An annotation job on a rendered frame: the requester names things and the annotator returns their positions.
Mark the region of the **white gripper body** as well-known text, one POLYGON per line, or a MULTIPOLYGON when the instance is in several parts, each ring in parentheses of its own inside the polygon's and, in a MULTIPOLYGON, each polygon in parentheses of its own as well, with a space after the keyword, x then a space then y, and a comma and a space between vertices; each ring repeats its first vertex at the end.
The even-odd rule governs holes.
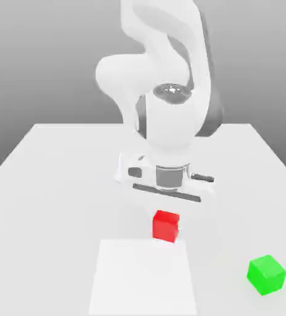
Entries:
POLYGON ((216 198, 216 192, 213 186, 209 183, 202 182, 198 183, 188 181, 177 189, 164 189, 140 183, 133 183, 132 188, 148 193, 169 196, 172 198, 197 203, 213 201, 216 198))

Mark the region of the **small red cube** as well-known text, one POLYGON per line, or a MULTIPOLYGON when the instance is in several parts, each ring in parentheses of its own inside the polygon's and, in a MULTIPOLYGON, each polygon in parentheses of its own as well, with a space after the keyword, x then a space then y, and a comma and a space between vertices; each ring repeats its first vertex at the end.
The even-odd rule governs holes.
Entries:
POLYGON ((180 215, 157 210, 153 217, 153 238, 175 243, 179 233, 180 215))

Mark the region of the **small green cube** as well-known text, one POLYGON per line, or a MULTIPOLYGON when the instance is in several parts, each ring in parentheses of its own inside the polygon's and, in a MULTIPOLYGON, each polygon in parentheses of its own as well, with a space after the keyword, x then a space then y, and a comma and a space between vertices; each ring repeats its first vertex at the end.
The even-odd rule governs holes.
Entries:
POLYGON ((247 280, 262 296, 280 290, 284 285, 285 277, 286 269, 271 255, 251 260, 246 275, 247 280))

